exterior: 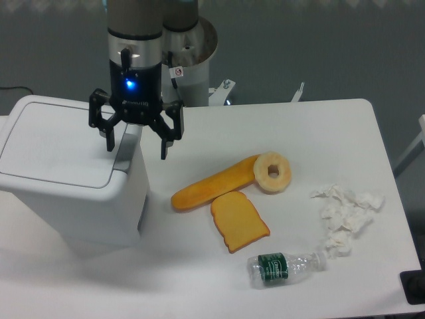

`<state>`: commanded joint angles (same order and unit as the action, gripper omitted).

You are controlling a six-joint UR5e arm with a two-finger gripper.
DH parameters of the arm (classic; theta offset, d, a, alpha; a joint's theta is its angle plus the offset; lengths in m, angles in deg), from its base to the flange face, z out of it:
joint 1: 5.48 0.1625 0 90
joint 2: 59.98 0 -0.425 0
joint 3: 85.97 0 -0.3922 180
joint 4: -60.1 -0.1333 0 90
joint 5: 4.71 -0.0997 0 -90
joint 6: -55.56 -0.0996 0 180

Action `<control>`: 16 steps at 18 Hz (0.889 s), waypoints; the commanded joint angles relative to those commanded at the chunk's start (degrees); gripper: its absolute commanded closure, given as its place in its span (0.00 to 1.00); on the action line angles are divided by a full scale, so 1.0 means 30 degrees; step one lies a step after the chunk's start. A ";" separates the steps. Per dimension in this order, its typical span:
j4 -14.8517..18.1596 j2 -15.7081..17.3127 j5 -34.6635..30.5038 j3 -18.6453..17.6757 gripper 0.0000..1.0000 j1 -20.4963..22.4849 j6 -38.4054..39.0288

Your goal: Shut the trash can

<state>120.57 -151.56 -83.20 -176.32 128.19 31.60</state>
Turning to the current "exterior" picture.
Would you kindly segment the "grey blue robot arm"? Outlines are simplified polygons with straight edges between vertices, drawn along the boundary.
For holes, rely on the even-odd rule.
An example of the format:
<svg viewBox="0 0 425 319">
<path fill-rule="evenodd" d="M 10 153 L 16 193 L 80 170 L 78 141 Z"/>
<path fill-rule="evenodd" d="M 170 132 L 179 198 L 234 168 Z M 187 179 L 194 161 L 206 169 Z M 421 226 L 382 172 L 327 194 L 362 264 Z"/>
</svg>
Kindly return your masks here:
<svg viewBox="0 0 425 319">
<path fill-rule="evenodd" d="M 161 37 L 167 9 L 178 16 L 197 14 L 196 1 L 107 1 L 111 90 L 96 89 L 89 97 L 88 124 L 115 147 L 115 126 L 149 126 L 161 138 L 161 159 L 182 138 L 183 101 L 163 102 Z"/>
</svg>

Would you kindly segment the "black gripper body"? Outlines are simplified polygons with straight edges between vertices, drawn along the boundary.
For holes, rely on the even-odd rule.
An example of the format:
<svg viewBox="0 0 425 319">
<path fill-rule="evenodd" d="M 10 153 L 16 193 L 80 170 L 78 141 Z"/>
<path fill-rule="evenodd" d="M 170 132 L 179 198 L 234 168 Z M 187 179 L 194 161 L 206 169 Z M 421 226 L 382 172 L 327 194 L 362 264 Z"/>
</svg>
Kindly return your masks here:
<svg viewBox="0 0 425 319">
<path fill-rule="evenodd" d="M 161 63 L 147 68 L 129 68 L 110 61 L 112 94 L 109 99 L 114 115 L 108 122 L 161 127 Z"/>
</svg>

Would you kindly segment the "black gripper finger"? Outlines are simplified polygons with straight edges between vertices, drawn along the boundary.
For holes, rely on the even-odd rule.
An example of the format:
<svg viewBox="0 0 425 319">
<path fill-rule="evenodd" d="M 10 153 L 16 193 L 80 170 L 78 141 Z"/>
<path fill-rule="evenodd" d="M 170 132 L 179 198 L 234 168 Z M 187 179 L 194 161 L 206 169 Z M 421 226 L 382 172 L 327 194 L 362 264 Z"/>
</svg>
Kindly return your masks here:
<svg viewBox="0 0 425 319">
<path fill-rule="evenodd" d="M 106 139 L 106 148 L 111 152 L 115 147 L 114 126 L 122 120 L 123 100 L 114 95 L 109 95 L 102 89 L 95 89 L 89 97 L 88 124 L 92 128 L 99 129 Z M 102 117 L 102 106 L 109 104 L 115 113 L 107 120 Z"/>
<path fill-rule="evenodd" d="M 165 160 L 167 157 L 167 150 L 170 148 L 175 140 L 180 140 L 184 132 L 184 118 L 183 118 L 183 101 L 175 100 L 170 103 L 160 103 L 158 112 L 151 115 L 152 120 L 149 127 L 161 138 L 161 159 Z M 162 117 L 162 111 L 172 120 L 173 127 L 170 128 Z"/>
</svg>

